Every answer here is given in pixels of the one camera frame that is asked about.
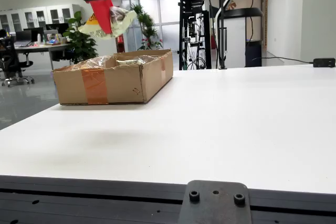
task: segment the glass cabinet door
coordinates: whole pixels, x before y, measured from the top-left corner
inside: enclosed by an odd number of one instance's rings
[[[12,20],[15,32],[22,31],[20,17],[18,13],[12,13]]]
[[[2,29],[5,29],[6,32],[9,33],[10,28],[9,28],[8,18],[6,14],[0,15],[0,22],[1,22]]]
[[[71,18],[70,9],[69,8],[62,9],[62,13],[63,13],[63,23],[67,23]]]
[[[45,27],[46,26],[46,17],[44,15],[44,12],[42,10],[38,10],[36,12],[36,14],[37,14],[38,27]]]
[[[33,18],[33,13],[32,12],[25,12],[26,16],[26,22],[27,22],[27,27],[28,28],[34,28],[34,18]]]
[[[59,17],[58,17],[57,9],[50,10],[50,14],[51,14],[51,22],[53,24],[59,24]]]

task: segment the potted plant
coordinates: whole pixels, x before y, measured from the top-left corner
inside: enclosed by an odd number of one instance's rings
[[[90,38],[89,35],[83,34],[78,30],[82,24],[82,15],[81,12],[75,12],[74,18],[69,19],[69,28],[66,32],[63,33],[63,36],[68,36],[70,38],[69,49],[72,50],[72,53],[69,60],[74,64],[77,64],[80,61],[87,60],[90,58],[96,57],[97,50],[94,48],[96,46],[96,41]]]
[[[131,9],[136,12],[141,32],[146,39],[142,39],[138,50],[161,49],[162,40],[158,40],[158,31],[154,27],[153,18],[143,10],[142,5],[132,5]]]

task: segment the white table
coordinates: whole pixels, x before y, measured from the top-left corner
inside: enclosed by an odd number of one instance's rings
[[[55,51],[64,51],[65,49],[67,49],[69,47],[68,44],[60,44],[60,45],[40,45],[40,46],[31,46],[31,47],[16,47],[15,51],[18,54],[29,54],[31,52],[49,52],[49,56],[50,56],[50,64],[51,64],[51,69],[54,69],[54,64],[52,63],[53,61],[53,57],[51,52],[55,52]]]
[[[336,68],[175,72],[148,103],[56,105],[0,131],[0,174],[336,193]]]

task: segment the yellow snack bag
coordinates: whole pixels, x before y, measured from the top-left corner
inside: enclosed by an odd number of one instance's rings
[[[111,14],[111,34],[106,34],[100,27],[95,14],[88,19],[88,21],[78,27],[81,33],[90,35],[92,38],[110,39],[116,38],[123,34],[130,26],[132,21],[136,18],[136,13],[133,10],[126,10],[120,7],[112,6],[110,8]]]

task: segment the open cardboard box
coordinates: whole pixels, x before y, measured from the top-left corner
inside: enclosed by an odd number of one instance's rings
[[[141,65],[117,64],[117,60],[142,55],[155,59]],[[88,66],[89,62],[98,59],[54,70],[60,104],[146,103],[173,77],[170,50],[124,52],[104,57],[104,67]]]

